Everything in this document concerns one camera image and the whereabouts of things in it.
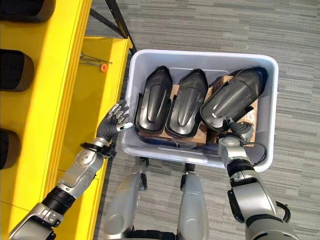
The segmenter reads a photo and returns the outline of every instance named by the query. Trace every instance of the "black joint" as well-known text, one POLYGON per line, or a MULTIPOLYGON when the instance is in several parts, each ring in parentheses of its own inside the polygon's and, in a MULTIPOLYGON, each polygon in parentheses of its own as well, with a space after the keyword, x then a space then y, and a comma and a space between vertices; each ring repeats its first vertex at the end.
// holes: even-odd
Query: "black joint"
POLYGON ((182 175, 181 177, 181 182, 180 182, 180 190, 183 192, 185 188, 185 183, 186 183, 186 175, 182 175))
POLYGON ((228 191, 228 198, 229 198, 229 204, 230 204, 234 219, 237 220, 239 223, 244 224, 245 223, 244 216, 241 213, 236 196, 232 189, 228 191))
POLYGON ((246 159, 234 159, 233 161, 229 162, 226 166, 226 170, 228 172, 229 177, 231 177, 233 174, 245 170, 255 170, 252 166, 251 162, 249 162, 246 159))
POLYGON ((140 159, 145 162, 145 166, 146 167, 149 167, 149 158, 148 157, 144 157, 144 156, 141 156, 140 159))
POLYGON ((64 215, 75 200, 75 197, 56 186, 47 194, 45 199, 42 201, 42 204, 46 205, 53 211, 64 215))
POLYGON ((246 227, 249 228, 251 226, 251 224, 253 224, 255 221, 258 221, 261 219, 272 219, 272 220, 276 220, 280 223, 283 223, 283 221, 276 216, 273 216, 270 214, 258 214, 258 215, 253 215, 246 220, 246 222, 245 222, 246 227))
POLYGON ((144 173, 141 173, 140 177, 141 177, 141 183, 142 183, 143 190, 147 190, 147 188, 148 188, 147 175, 144 173))
POLYGON ((196 171, 196 165, 192 163, 185 163, 184 164, 184 171, 186 172, 195 172, 196 171))
POLYGON ((92 151, 101 155, 103 158, 114 159, 117 154, 115 150, 115 146, 113 144, 110 144, 110 146, 104 145, 103 147, 101 147, 92 143, 84 142, 84 143, 81 143, 80 146, 84 149, 87 149, 89 151, 92 151))

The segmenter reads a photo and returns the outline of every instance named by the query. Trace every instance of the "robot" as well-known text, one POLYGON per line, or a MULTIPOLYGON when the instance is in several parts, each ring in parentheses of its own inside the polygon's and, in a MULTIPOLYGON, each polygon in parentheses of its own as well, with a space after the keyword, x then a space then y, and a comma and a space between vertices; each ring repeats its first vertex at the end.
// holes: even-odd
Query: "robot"
MULTIPOLYGON (((120 100, 106 114, 98 126, 92 143, 82 143, 83 148, 74 164, 65 172, 51 192, 9 233, 10 240, 54 240, 53 228, 64 220, 64 214, 89 187, 105 158, 114 158, 116 152, 109 141, 118 132, 133 126, 124 123, 128 114, 126 101, 120 100)), ((288 225, 290 211, 276 202, 260 175, 251 164, 241 138, 225 135, 218 140, 218 154, 230 179, 227 192, 234 218, 245 224, 246 240, 299 240, 288 225), (277 206, 285 210, 283 219, 277 215, 277 206)), ((194 164, 185 165, 180 188, 183 191, 177 233, 156 230, 135 230, 134 218, 139 191, 147 189, 147 158, 141 157, 131 173, 119 186, 106 215, 104 233, 106 240, 161 239, 208 240, 209 221, 205 196, 194 164)))

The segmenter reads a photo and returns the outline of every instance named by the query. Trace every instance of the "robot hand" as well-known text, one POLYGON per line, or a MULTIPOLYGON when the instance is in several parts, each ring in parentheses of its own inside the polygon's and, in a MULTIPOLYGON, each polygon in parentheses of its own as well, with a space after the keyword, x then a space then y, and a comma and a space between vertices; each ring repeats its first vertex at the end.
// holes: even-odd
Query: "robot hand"
POLYGON ((98 126, 96 131, 97 138, 102 138, 109 142, 118 132, 133 126, 132 122, 124 123, 129 116, 129 114, 126 113, 129 109, 126 104, 127 102, 121 99, 113 105, 98 126))
POLYGON ((96 138, 81 144, 83 150, 75 157, 74 164, 64 173, 51 192, 11 230, 10 240, 53 240, 56 228, 64 220, 64 215, 71 208, 93 181, 96 172, 103 166, 107 157, 113 158, 116 151, 109 141, 118 132, 133 126, 124 123, 129 107, 125 100, 116 103, 98 126, 96 138))

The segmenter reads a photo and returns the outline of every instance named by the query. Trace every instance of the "gray carpet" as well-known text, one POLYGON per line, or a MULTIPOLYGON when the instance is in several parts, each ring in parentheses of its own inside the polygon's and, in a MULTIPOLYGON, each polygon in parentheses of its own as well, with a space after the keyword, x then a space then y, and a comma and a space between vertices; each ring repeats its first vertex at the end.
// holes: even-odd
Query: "gray carpet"
MULTIPOLYGON (((274 160, 261 175, 274 198, 289 205, 289 224, 298 236, 320 239, 320 1, 118 0, 118 4, 138 50, 253 53, 276 59, 274 160)), ((94 0, 92 7, 112 19, 104 0, 94 0)), ((117 37, 92 17, 87 35, 117 37)), ((109 162, 94 239, 103 239, 103 216, 133 164, 134 157, 121 149, 109 162)), ((136 229, 176 232, 183 168, 152 159, 148 190, 140 193, 136 229)), ((234 220, 229 206, 225 170, 199 166, 197 171, 210 239, 244 240, 245 226, 234 220)))

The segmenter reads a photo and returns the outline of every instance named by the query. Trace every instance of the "brown cardboard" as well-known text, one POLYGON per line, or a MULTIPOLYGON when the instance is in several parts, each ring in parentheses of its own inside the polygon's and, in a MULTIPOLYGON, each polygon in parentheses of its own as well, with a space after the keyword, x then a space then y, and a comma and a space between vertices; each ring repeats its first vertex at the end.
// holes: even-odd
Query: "brown cardboard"
MULTIPOLYGON (((212 95, 212 87, 208 89, 208 92, 205 96, 205 100, 207 100, 212 95)), ((174 98, 174 96, 178 93, 179 85, 174 84, 172 86, 172 91, 170 98, 171 100, 174 98)), ((205 145, 207 141, 207 126, 200 122, 199 128, 196 132, 196 134, 193 137, 172 137, 166 133, 165 130, 163 130, 161 133, 149 133, 144 131, 139 131, 139 134, 146 139, 154 139, 154 140, 161 140, 161 141, 169 141, 173 143, 178 144, 191 144, 194 143, 197 146, 205 145)))
MULTIPOLYGON (((230 82, 232 80, 233 76, 223 76, 221 77, 217 83, 212 87, 212 94, 215 93, 223 84, 230 82)), ((240 118, 237 122, 247 122, 253 124, 253 134, 250 142, 254 142, 256 139, 256 126, 257 126, 257 116, 258 116, 258 99, 255 100, 252 104, 251 107, 253 109, 248 112, 246 115, 244 115, 242 118, 240 118)), ((221 132, 210 132, 207 137, 207 141, 211 143, 216 143, 217 141, 217 136, 221 132)))

